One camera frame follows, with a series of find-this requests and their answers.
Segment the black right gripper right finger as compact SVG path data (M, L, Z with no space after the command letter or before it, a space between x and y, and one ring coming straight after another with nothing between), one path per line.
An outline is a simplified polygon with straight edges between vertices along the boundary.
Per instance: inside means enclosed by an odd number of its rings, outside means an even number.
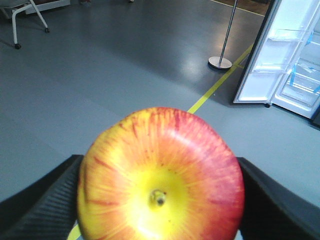
M245 205L239 227L244 240L318 240L320 208L296 195L244 157Z

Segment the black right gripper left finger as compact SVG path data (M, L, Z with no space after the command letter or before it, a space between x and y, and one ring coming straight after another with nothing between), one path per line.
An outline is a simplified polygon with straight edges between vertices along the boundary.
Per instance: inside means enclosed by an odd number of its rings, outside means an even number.
M77 218L79 169L72 155L45 176L0 203L2 240L65 240Z

